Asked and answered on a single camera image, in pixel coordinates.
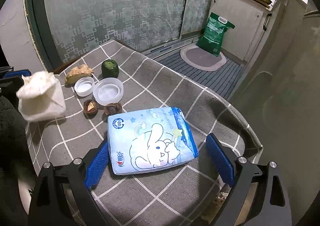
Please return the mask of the white refrigerator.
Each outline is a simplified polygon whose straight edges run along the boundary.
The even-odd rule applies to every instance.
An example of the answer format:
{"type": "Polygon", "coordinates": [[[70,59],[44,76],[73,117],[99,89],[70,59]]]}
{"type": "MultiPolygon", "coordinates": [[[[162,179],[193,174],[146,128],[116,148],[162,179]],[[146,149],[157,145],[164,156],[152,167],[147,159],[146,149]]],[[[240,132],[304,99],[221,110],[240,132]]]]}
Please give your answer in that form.
{"type": "Polygon", "coordinates": [[[276,0],[267,39],[234,93],[234,106],[281,170],[297,223],[319,192],[319,11],[276,0]]]}

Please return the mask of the green round fruit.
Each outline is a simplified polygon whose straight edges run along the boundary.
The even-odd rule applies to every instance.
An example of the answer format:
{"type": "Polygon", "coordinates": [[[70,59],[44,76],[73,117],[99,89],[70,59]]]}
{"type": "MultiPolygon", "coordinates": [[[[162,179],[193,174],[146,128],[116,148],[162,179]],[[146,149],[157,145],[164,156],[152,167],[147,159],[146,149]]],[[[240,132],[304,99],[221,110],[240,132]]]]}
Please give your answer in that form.
{"type": "Polygon", "coordinates": [[[119,67],[115,60],[109,59],[101,64],[101,73],[103,78],[117,78],[119,76],[119,67]]]}

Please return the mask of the white paper towel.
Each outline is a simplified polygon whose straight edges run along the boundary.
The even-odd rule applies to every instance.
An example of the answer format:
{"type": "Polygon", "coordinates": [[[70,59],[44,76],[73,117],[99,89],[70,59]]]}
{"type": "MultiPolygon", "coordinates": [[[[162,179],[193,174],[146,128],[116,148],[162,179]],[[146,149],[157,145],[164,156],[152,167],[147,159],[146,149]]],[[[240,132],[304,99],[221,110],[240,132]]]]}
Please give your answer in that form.
{"type": "Polygon", "coordinates": [[[53,73],[38,71],[22,76],[23,86],[16,92],[18,111],[29,123],[65,116],[66,104],[60,81],[53,73]]]}

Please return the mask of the oval grey pink mat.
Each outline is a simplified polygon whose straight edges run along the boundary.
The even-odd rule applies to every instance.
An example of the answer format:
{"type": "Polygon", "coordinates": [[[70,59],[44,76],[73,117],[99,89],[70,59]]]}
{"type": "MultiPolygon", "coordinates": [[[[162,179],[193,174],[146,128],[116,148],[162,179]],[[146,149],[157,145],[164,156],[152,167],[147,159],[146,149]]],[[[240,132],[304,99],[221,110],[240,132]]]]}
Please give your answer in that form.
{"type": "Polygon", "coordinates": [[[185,63],[203,71],[216,71],[227,62],[222,52],[220,52],[219,56],[215,56],[194,44],[182,47],[180,56],[185,63]]]}

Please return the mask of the small white plastic lid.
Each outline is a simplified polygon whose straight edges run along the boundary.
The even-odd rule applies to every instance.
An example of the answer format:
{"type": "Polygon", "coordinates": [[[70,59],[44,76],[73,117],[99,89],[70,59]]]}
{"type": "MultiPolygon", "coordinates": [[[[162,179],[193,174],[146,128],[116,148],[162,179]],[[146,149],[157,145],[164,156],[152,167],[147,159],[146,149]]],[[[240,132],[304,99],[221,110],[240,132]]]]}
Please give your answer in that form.
{"type": "Polygon", "coordinates": [[[93,92],[93,88],[94,80],[89,76],[79,79],[74,85],[74,90],[79,97],[89,96],[93,92]]]}

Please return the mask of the green rice bag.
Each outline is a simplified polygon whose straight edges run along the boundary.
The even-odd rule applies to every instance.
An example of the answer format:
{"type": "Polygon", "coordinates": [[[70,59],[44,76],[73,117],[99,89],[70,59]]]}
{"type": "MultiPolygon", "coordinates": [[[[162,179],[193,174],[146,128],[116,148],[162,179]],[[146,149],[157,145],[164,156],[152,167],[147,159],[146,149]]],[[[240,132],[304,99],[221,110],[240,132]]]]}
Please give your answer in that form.
{"type": "Polygon", "coordinates": [[[204,34],[196,45],[215,56],[219,56],[225,32],[234,28],[235,25],[227,21],[227,19],[211,12],[204,29],[204,34]]]}

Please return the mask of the grey checkered tablecloth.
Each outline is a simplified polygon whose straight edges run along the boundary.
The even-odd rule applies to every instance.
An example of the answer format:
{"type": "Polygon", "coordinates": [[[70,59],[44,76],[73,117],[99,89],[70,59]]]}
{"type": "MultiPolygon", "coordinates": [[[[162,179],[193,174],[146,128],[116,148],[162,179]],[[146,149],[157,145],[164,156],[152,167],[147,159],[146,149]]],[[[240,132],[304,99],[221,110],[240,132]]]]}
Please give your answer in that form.
{"type": "MultiPolygon", "coordinates": [[[[45,162],[66,165],[74,158],[83,158],[107,137],[103,108],[87,118],[83,104],[92,95],[78,97],[73,87],[65,85],[65,77],[72,67],[87,64],[93,69],[96,83],[102,79],[101,64],[108,59],[119,65],[118,79],[124,85],[120,101],[123,112],[178,107],[190,126],[199,156],[187,164],[139,175],[118,176],[109,165],[92,191],[93,198],[110,225],[191,225],[224,184],[207,153],[206,136],[214,133],[223,146],[252,163],[258,162],[263,145],[244,117],[221,96],[119,42],[100,45],[55,75],[62,84],[65,117],[31,123],[27,128],[34,169],[39,174],[45,162]]],[[[181,132],[165,135],[164,124],[173,118],[172,112],[160,121],[156,121],[155,111],[146,115],[151,124],[163,126],[162,137],[156,135],[162,131],[159,125],[152,130],[152,125],[130,115],[127,121],[133,132],[126,135],[129,148],[140,146],[146,152],[153,146],[155,150],[167,150],[164,157],[173,154],[178,146],[170,141],[180,140],[181,132]]]]}

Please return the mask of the striped blue floor mat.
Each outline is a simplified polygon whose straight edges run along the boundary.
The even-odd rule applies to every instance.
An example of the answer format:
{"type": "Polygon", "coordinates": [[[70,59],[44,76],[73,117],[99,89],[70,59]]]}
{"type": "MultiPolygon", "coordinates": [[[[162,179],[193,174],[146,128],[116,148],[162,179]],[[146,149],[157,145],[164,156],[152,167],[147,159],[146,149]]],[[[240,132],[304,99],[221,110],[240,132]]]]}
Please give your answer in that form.
{"type": "Polygon", "coordinates": [[[211,55],[198,48],[192,39],[161,45],[146,50],[143,55],[208,87],[226,100],[231,97],[246,65],[225,49],[218,57],[211,55]]]}

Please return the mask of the brown nut shell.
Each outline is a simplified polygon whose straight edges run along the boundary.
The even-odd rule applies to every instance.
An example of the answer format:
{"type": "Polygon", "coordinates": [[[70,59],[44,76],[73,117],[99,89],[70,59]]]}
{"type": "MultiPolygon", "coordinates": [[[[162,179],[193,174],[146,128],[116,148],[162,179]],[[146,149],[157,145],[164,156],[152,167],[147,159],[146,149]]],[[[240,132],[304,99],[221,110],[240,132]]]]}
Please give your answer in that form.
{"type": "Polygon", "coordinates": [[[98,112],[98,103],[95,100],[86,100],[83,108],[84,115],[91,118],[98,112]]]}
{"type": "Polygon", "coordinates": [[[110,103],[104,107],[104,114],[109,117],[111,115],[122,113],[123,108],[120,103],[110,103]]]}

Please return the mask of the ginger root piece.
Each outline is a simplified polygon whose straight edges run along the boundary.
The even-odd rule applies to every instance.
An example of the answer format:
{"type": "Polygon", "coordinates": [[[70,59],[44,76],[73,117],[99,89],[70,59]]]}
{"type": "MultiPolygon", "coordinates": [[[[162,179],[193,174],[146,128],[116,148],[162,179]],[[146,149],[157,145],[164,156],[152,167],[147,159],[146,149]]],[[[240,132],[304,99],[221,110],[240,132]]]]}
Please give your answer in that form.
{"type": "Polygon", "coordinates": [[[94,73],[87,64],[82,64],[80,67],[73,67],[65,77],[65,84],[73,85],[83,77],[91,76],[94,73]]]}

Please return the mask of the frosted sliding glass door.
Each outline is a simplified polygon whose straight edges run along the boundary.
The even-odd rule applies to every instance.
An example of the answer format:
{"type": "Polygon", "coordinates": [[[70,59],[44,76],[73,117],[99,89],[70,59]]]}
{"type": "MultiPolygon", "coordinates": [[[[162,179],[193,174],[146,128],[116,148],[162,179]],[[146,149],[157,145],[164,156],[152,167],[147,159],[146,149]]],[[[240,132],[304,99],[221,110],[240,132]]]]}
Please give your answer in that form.
{"type": "Polygon", "coordinates": [[[36,51],[57,70],[110,40],[139,52],[204,28],[211,0],[24,0],[36,51]]]}

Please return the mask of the white kitchen cabinet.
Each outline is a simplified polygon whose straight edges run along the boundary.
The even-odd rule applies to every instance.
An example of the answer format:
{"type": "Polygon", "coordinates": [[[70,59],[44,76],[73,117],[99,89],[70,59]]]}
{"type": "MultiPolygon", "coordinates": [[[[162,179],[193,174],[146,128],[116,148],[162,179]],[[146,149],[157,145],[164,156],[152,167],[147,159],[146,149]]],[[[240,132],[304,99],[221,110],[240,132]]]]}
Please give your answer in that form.
{"type": "Polygon", "coordinates": [[[262,39],[263,25],[277,14],[272,6],[254,0],[212,0],[210,12],[235,25],[224,34],[222,50],[245,62],[249,62],[262,39]]]}

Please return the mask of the blue tissue pack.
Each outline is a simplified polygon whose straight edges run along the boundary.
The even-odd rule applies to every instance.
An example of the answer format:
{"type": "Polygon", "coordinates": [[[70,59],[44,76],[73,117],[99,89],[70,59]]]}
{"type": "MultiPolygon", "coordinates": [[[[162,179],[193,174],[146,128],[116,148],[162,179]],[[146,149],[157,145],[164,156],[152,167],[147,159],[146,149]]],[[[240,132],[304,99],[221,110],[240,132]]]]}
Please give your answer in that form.
{"type": "Polygon", "coordinates": [[[177,107],[108,117],[108,152],[116,175],[166,170],[198,157],[192,131],[177,107]]]}

